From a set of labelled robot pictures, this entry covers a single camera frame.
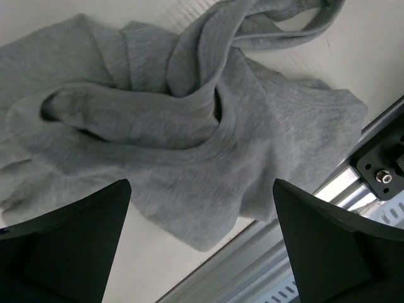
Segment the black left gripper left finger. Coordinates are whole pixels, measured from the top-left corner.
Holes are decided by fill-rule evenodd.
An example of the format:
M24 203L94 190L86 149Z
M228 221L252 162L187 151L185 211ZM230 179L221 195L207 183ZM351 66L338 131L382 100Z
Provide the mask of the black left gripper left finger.
M128 180L1 229L1 302L101 302L131 197Z

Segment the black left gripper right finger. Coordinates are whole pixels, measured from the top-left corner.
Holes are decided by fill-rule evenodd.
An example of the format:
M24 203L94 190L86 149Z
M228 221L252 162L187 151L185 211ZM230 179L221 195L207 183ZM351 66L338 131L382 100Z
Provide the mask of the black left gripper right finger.
M403 230L277 179L276 213L301 302L403 302Z

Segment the grey tank top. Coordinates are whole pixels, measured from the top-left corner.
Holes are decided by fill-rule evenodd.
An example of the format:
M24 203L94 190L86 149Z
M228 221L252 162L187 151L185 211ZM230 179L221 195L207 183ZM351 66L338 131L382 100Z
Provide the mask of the grey tank top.
M220 1L176 34L86 15L1 47L1 211L14 225L119 179L137 210L199 251L272 186L312 193L358 142L367 107L247 58L315 39L342 1Z

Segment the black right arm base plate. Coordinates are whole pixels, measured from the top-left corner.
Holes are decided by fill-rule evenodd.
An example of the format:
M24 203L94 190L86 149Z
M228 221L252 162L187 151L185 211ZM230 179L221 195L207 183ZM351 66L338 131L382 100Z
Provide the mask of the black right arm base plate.
M362 146L352 166L381 201L403 191L403 126L386 127Z

